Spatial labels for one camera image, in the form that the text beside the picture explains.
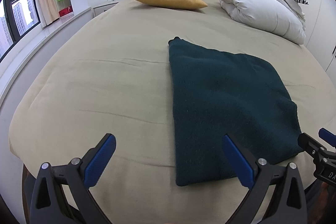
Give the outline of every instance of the building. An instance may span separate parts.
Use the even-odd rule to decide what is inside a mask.
[[[13,44],[12,38],[6,24],[6,18],[0,17],[0,56],[2,56],[8,48]]]
[[[11,34],[9,33],[9,30],[8,30],[6,18],[5,17],[0,17],[0,21],[1,21],[2,28],[4,29],[4,32],[5,32],[7,42],[11,46],[13,44],[13,40],[12,40]]]
[[[27,0],[27,2],[28,2],[28,9],[30,11],[30,17],[33,20],[32,25],[35,25],[36,23],[38,23],[39,20],[37,18],[37,13],[36,13],[36,10],[35,10],[34,0]]]
[[[32,21],[31,23],[29,23],[28,25],[27,25],[27,29],[29,30],[31,27],[33,27],[34,26],[34,21]]]
[[[20,2],[18,2],[16,5],[13,6],[13,13],[17,29],[19,30],[19,34],[23,35],[26,32],[26,30],[28,30],[28,28],[25,16],[23,14],[22,4]]]

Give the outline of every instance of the window sill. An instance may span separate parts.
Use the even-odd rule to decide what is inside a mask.
[[[36,26],[40,28],[40,32],[36,34],[35,37],[29,37],[29,33],[22,38],[14,47],[9,51],[9,53],[5,56],[5,58],[0,63],[0,106],[4,101],[7,92],[9,91],[11,85],[15,81],[16,77],[19,75],[23,67],[28,63],[28,61],[33,57],[33,55],[56,33],[62,30],[66,25],[91,10],[91,7],[83,10],[82,12],[74,15],[70,13],[61,17],[56,22],[51,25],[41,29],[40,26]]]

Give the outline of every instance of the folded comforter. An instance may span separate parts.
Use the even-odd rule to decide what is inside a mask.
[[[219,0],[240,23],[282,36],[296,44],[305,40],[305,15],[294,0]]]
[[[271,164],[302,151],[297,106],[267,61],[176,37],[169,63],[178,186],[235,176],[221,147],[227,133]]]

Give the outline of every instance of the bed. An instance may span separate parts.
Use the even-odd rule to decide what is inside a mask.
[[[302,132],[315,138],[321,127],[336,132],[336,92],[306,47],[231,20],[218,0],[203,1],[208,7],[188,11],[124,0],[88,22],[50,59],[17,107],[12,153],[36,176],[43,162],[82,157],[111,132],[117,149],[90,191],[113,223],[225,223],[247,192],[237,178],[175,184],[168,41],[179,36],[268,61],[297,104]],[[282,164],[289,161],[298,165],[304,187],[315,180],[307,153]]]

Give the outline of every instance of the folded towel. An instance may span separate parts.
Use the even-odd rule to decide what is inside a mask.
[[[297,106],[270,63],[179,37],[169,62],[178,186],[235,176],[221,148],[226,133],[271,164],[302,152]]]

